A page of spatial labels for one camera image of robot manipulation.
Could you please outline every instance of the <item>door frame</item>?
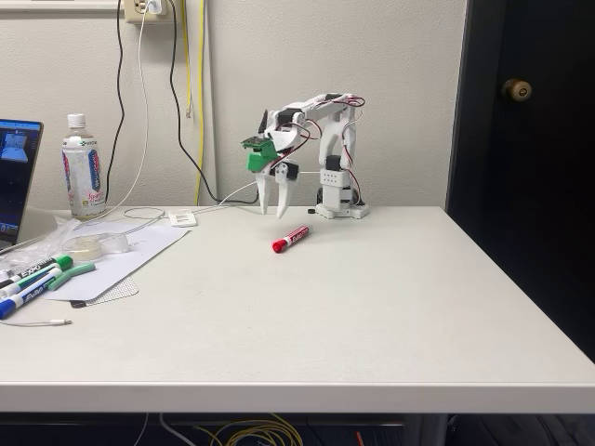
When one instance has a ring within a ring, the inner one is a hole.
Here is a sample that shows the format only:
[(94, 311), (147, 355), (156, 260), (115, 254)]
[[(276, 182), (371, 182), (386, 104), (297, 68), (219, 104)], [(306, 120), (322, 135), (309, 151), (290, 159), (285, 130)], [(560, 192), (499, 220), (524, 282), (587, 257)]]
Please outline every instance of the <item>door frame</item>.
[(481, 241), (492, 110), (508, 0), (468, 0), (456, 95), (446, 213)]

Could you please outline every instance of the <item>plastic container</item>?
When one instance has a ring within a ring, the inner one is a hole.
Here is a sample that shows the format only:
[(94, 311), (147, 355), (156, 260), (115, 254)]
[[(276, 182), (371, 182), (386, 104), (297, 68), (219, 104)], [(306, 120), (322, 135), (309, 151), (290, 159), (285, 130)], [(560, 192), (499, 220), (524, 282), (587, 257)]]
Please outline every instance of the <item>plastic container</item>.
[(74, 262), (92, 262), (109, 254), (122, 254), (130, 251), (128, 239), (124, 234), (83, 235), (67, 240), (62, 252)]
[(86, 131), (83, 114), (69, 114), (70, 133), (62, 142), (66, 189), (74, 218), (86, 220), (105, 212), (97, 140)]

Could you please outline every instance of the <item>yellow cable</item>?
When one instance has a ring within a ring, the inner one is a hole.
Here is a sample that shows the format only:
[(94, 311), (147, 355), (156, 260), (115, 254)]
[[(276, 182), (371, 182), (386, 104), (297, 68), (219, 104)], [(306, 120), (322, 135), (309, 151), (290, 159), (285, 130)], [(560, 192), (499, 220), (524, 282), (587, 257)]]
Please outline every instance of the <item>yellow cable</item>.
[[(199, 0), (198, 13), (198, 166), (203, 169), (203, 151), (205, 144), (205, 120), (203, 116), (203, 53), (205, 49), (205, 0)], [(194, 202), (198, 203), (201, 187), (201, 176), (196, 175), (196, 188), (194, 189)]]
[(190, 74), (190, 52), (188, 50), (188, 22), (186, 21), (186, 0), (180, 0), (182, 10), (182, 34), (184, 36), (184, 57), (186, 59), (186, 117), (190, 118), (192, 86)]
[(291, 426), (289, 423), (287, 423), (283, 418), (281, 418), (276, 413), (271, 413), (271, 415), (274, 416), (275, 418), (277, 418), (279, 421), (281, 421), (284, 425), (286, 425), (289, 428), (290, 431), (292, 431), (294, 433), (294, 435), (296, 436), (296, 439), (298, 441), (299, 446), (304, 446), (304, 443), (302, 442), (299, 433), (296, 431), (296, 429), (293, 426)]
[(219, 446), (223, 446), (223, 443), (221, 443), (221, 440), (218, 439), (217, 437), (215, 437), (210, 430), (205, 429), (204, 427), (200, 427), (200, 426), (193, 426), (193, 427), (195, 429), (202, 430), (203, 432), (207, 433), (211, 437), (211, 439), (215, 439), (217, 441), (217, 443), (219, 444)]
[[(287, 436), (289, 438), (289, 440), (291, 441), (291, 446), (296, 445), (294, 437), (296, 437), (298, 445), (303, 445), (303, 442), (302, 442), (302, 439), (301, 439), (299, 433), (293, 428), (293, 426), (291, 426), (289, 423), (287, 423), (280, 416), (278, 416), (276, 414), (273, 414), (273, 415), (277, 419), (279, 419), (281, 422), (274, 421), (274, 420), (233, 421), (233, 422), (228, 423), (227, 425), (221, 427), (215, 433), (215, 435), (213, 435), (209, 432), (209, 435), (211, 436), (210, 446), (213, 446), (214, 440), (216, 440), (220, 444), (220, 440), (218, 439), (218, 436), (224, 429), (227, 429), (230, 426), (246, 424), (246, 423), (254, 423), (257, 425), (256, 426), (248, 426), (246, 429), (235, 432), (233, 435), (231, 435), (231, 438), (225, 443), (226, 446), (234, 446), (243, 437), (258, 437), (258, 438), (264, 439), (267, 442), (269, 442), (271, 444), (271, 446), (285, 446), (283, 437), (281, 437), (281, 435), (277, 434), (277, 432), (280, 432), (280, 433), (284, 434), (285, 436)], [(281, 444), (280, 445), (277, 444), (277, 442), (274, 440), (274, 438), (272, 436), (279, 439)]]

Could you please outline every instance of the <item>door knob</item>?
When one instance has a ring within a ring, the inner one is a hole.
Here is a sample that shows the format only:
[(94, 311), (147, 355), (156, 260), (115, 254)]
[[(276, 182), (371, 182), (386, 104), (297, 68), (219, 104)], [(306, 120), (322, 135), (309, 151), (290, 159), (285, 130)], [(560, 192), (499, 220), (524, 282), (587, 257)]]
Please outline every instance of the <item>door knob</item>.
[(528, 82), (519, 79), (510, 79), (502, 85), (502, 96), (511, 98), (516, 102), (523, 102), (531, 97), (532, 88)]

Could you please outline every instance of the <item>red marker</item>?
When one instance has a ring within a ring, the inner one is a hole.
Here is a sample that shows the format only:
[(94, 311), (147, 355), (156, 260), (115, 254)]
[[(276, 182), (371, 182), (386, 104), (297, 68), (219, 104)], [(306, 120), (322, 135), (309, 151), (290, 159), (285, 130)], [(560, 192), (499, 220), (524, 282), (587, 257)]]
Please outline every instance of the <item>red marker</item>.
[(285, 249), (287, 249), (292, 244), (296, 243), (297, 241), (303, 239), (308, 234), (312, 232), (312, 228), (309, 226), (300, 226), (296, 230), (292, 231), (287, 237), (283, 237), (272, 243), (272, 250), (279, 254), (282, 253)]

